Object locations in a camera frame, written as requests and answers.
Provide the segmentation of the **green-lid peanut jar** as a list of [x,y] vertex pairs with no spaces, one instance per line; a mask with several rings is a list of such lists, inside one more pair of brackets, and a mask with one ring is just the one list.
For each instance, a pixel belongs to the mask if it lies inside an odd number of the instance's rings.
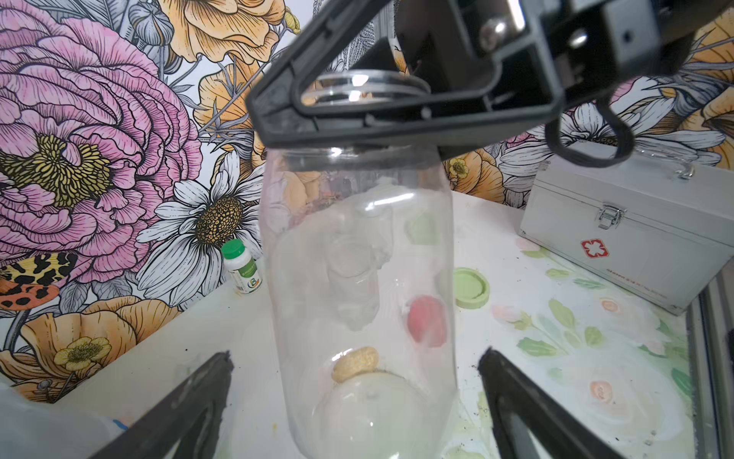
[[356,236],[342,235],[330,244],[326,256],[336,313],[350,330],[364,329],[380,310],[378,267],[372,246]]

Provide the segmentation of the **black trash bin with liner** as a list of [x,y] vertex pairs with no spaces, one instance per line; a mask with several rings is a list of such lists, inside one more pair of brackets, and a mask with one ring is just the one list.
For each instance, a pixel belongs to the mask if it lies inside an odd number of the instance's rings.
[[124,432],[109,418],[33,403],[1,388],[3,458],[90,458]]

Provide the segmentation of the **red jar lid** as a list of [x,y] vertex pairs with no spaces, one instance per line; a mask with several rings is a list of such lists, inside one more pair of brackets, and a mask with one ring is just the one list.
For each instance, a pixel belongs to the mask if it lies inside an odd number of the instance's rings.
[[406,325],[417,344],[436,348],[447,343],[445,306],[434,296],[418,296],[410,302]]

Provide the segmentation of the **red-lid peanut jar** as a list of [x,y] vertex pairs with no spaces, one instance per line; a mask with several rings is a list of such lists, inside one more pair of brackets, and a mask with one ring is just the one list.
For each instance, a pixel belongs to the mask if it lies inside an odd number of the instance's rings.
[[439,457],[458,383],[438,151],[272,148],[259,224],[296,447],[309,458]]

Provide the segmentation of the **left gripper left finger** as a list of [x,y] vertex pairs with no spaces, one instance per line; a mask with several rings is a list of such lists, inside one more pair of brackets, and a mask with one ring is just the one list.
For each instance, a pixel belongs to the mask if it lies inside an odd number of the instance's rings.
[[212,458],[234,369],[214,354],[96,458]]

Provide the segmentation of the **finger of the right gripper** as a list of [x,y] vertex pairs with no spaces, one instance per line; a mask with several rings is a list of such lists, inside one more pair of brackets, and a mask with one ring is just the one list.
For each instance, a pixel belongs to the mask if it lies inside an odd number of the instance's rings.
[[561,1],[403,1],[399,47],[426,94],[308,106],[303,92],[382,9],[331,1],[247,99],[270,148],[435,145],[445,156],[491,145],[555,119],[565,92],[546,28]]

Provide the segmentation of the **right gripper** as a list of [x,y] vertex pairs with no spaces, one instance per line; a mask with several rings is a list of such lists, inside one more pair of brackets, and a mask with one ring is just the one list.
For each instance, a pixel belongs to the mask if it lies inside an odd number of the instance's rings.
[[425,96],[408,115],[557,115],[680,67],[724,1],[405,1],[396,32]]

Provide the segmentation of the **light green jar lid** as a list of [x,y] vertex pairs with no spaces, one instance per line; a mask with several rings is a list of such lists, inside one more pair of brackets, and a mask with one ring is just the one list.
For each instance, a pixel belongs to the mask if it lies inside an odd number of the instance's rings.
[[404,225],[408,240],[417,246],[436,246],[441,242],[441,235],[435,217],[424,212],[409,219]]

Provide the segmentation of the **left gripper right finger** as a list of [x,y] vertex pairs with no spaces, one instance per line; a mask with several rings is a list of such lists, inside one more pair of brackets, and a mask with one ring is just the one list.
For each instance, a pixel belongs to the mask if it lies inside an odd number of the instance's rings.
[[620,457],[498,350],[485,352],[478,371],[502,458]]

